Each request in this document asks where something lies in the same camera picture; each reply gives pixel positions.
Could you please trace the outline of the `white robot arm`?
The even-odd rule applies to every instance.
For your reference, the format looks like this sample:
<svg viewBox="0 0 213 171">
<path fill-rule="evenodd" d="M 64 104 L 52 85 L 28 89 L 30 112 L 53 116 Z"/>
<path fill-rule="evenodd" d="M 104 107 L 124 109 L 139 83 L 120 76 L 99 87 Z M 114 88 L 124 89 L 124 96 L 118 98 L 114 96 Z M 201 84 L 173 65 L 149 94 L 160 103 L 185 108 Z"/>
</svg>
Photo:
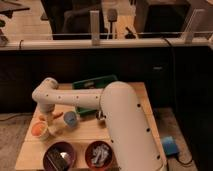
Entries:
<svg viewBox="0 0 213 171">
<path fill-rule="evenodd" d="M 103 113 L 119 171 L 166 171 L 151 127 L 135 90 L 115 81 L 102 89 L 60 90 L 53 78 L 32 93 L 43 114 L 56 104 L 95 109 Z"/>
</svg>

